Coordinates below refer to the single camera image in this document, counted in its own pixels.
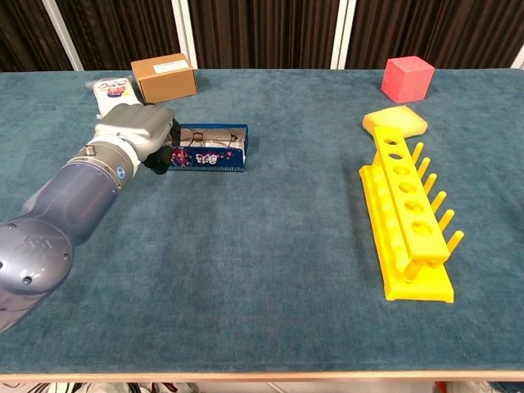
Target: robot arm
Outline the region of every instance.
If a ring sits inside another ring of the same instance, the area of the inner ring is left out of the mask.
[[[171,109],[114,106],[23,214],[0,224],[0,332],[66,279],[75,247],[91,237],[141,162],[158,174],[167,170],[167,142],[177,131]]]

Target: yellow sponge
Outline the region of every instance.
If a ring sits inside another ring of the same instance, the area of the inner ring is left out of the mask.
[[[375,127],[395,127],[402,131],[404,138],[422,135],[427,129],[427,122],[406,105],[368,113],[362,125],[372,135]]]

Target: brown cardboard box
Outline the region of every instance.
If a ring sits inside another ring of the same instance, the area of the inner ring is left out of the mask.
[[[197,93],[193,68],[182,53],[133,61],[131,68],[147,104]]]

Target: yellow peg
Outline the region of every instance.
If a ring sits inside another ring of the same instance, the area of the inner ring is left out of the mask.
[[[433,184],[435,184],[435,181],[436,181],[436,174],[429,174],[426,182],[424,183],[424,191],[426,192],[426,195],[429,194],[429,192],[431,191],[431,187],[433,187]]]
[[[462,231],[457,231],[453,234],[453,236],[450,238],[448,242],[448,250],[450,254],[454,251],[454,249],[457,247],[457,245],[460,243],[463,237],[464,232]]]
[[[431,210],[433,210],[433,213],[436,213],[436,211],[444,201],[445,196],[445,191],[440,191],[438,194],[436,194],[435,200],[431,203]]]
[[[439,221],[439,228],[441,231],[444,231],[445,227],[448,226],[449,222],[451,221],[454,215],[455,215],[455,212],[452,211],[451,209],[445,211],[444,215],[442,216],[442,218]]]
[[[417,162],[423,147],[424,144],[422,142],[417,143],[417,146],[415,146],[415,150],[413,150],[413,154],[411,155],[411,158],[413,158],[414,163]]]
[[[426,169],[429,166],[430,161],[431,160],[429,159],[429,157],[424,157],[424,159],[420,163],[420,166],[418,167],[417,171],[419,178],[422,178],[422,176],[424,176],[424,174],[426,173]]]

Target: table edge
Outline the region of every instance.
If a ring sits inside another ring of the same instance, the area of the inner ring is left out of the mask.
[[[414,370],[271,373],[0,373],[0,382],[321,382],[321,381],[524,381],[524,370]]]

